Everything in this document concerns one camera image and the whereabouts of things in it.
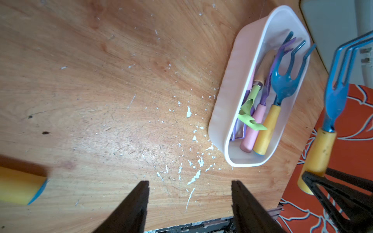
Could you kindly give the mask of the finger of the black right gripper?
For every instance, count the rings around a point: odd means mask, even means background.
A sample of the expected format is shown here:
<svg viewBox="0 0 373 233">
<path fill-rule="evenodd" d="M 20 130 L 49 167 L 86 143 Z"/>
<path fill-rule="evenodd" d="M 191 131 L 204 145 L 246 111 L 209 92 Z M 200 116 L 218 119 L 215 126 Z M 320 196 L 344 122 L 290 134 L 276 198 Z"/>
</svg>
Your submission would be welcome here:
<svg viewBox="0 0 373 233">
<path fill-rule="evenodd" d="M 341 181 L 345 181 L 364 190 L 373 192 L 373 181 L 357 177 L 354 175 L 350 175 L 341 171 L 337 171 L 331 168 L 328 168 L 325 174 L 337 178 Z"/>
<path fill-rule="evenodd" d="M 302 180 L 341 233 L 373 231 L 373 195 L 305 171 Z"/>
</svg>

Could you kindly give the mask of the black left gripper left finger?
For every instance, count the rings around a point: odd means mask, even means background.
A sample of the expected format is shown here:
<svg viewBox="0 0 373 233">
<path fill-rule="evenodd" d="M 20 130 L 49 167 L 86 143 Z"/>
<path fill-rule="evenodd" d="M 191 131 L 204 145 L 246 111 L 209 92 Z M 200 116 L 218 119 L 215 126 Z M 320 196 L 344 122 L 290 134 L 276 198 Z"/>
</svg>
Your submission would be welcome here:
<svg viewBox="0 0 373 233">
<path fill-rule="evenodd" d="M 143 233 L 149 201 L 149 181 L 140 181 L 95 233 Z"/>
</svg>

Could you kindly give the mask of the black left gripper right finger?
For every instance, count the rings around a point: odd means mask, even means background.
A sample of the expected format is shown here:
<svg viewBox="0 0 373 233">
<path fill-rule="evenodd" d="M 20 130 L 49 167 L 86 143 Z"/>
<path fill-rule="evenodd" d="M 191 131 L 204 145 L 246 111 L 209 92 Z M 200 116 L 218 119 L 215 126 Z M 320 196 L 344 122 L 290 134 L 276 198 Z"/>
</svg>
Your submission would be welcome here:
<svg viewBox="0 0 373 233">
<path fill-rule="evenodd" d="M 234 222 L 238 233 L 284 233 L 241 181 L 232 181 Z"/>
</svg>

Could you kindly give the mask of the blue rake yellow handle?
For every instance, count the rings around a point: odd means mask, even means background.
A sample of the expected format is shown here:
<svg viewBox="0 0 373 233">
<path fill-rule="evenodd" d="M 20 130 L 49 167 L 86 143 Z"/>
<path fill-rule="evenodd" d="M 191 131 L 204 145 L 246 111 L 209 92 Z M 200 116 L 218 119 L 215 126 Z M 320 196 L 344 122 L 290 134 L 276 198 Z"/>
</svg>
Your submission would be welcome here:
<svg viewBox="0 0 373 233">
<path fill-rule="evenodd" d="M 369 31 L 351 41 L 340 45 L 334 52 L 331 69 L 324 93 L 324 121 L 317 131 L 317 136 L 308 151 L 301 170 L 298 187 L 305 193 L 313 195 L 311 189 L 302 179 L 305 172 L 323 177 L 327 170 L 331 151 L 337 138 L 335 122 L 345 109 L 349 90 L 350 76 L 359 48 L 373 41 L 373 32 Z"/>
<path fill-rule="evenodd" d="M 1 167 L 1 201 L 32 204 L 44 191 L 47 178 Z"/>
</svg>

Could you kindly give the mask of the purple rake pink handle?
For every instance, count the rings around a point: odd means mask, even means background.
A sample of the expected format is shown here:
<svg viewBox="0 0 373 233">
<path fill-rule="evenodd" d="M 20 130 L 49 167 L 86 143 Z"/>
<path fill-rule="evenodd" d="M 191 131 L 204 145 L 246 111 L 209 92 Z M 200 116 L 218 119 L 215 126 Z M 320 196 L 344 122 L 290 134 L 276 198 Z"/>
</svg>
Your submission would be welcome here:
<svg viewBox="0 0 373 233">
<path fill-rule="evenodd" d="M 235 125 L 238 125 L 239 121 L 243 122 L 240 149 L 244 152 L 251 152 L 259 131 L 267 130 L 262 124 L 262 120 L 266 110 L 266 99 L 270 91 L 272 71 L 274 66 L 279 63 L 279 54 L 281 52 L 287 54 L 291 51 L 285 50 L 285 48 L 295 41 L 292 37 L 293 34 L 289 33 L 280 48 L 268 51 L 259 64 L 259 68 L 254 69 L 254 77 L 249 85 L 250 89 L 246 91 L 235 123 Z"/>
</svg>

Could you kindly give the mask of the green rake wooden handle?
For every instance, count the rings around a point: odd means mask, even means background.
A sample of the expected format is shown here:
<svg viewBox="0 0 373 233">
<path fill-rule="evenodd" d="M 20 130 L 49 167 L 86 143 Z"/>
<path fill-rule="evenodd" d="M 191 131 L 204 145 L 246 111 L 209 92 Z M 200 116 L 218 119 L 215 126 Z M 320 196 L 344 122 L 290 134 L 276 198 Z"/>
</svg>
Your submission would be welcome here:
<svg viewBox="0 0 373 233">
<path fill-rule="evenodd" d="M 265 126 L 255 121 L 251 114 L 251 109 L 259 91 L 265 84 L 275 56 L 276 51 L 270 50 L 263 57 L 261 63 L 259 64 L 259 68 L 257 68 L 255 71 L 252 89 L 247 97 L 246 102 L 241 106 L 239 111 L 238 119 L 255 131 L 267 130 Z"/>
</svg>

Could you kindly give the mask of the white oval storage tray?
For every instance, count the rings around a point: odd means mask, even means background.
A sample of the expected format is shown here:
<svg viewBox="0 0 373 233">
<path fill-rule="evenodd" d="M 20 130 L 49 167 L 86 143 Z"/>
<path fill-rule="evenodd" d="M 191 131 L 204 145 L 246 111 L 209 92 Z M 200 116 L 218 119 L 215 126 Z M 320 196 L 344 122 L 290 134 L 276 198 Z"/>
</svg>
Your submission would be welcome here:
<svg viewBox="0 0 373 233">
<path fill-rule="evenodd" d="M 252 87 L 254 72 L 259 68 L 266 52 L 280 48 L 289 32 L 293 32 L 296 38 L 293 48 L 305 42 L 295 55 L 291 71 L 291 78 L 294 79 L 300 69 L 304 69 L 299 84 L 294 94 L 282 101 L 282 110 L 266 153 L 259 155 L 255 152 L 244 152 L 240 149 L 241 139 L 231 141 L 232 133 L 239 133 L 242 128 L 242 123 L 237 122 L 240 107 L 246 91 Z M 309 59 L 304 60 L 303 57 L 310 48 L 311 41 L 307 30 L 295 12 L 286 5 L 275 8 L 268 16 L 244 26 L 239 31 L 208 127 L 211 142 L 223 152 L 230 166 L 261 166 L 275 153 L 306 75 Z"/>
</svg>

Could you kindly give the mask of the grey lidded storage box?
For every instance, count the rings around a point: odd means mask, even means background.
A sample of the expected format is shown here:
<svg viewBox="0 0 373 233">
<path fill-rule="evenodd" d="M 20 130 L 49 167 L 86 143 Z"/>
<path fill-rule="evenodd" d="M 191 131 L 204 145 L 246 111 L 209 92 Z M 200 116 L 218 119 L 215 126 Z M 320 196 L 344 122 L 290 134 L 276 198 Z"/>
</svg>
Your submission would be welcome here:
<svg viewBox="0 0 373 233">
<path fill-rule="evenodd" d="M 327 70 L 336 48 L 373 29 L 373 2 L 301 1 L 300 7 Z"/>
</svg>

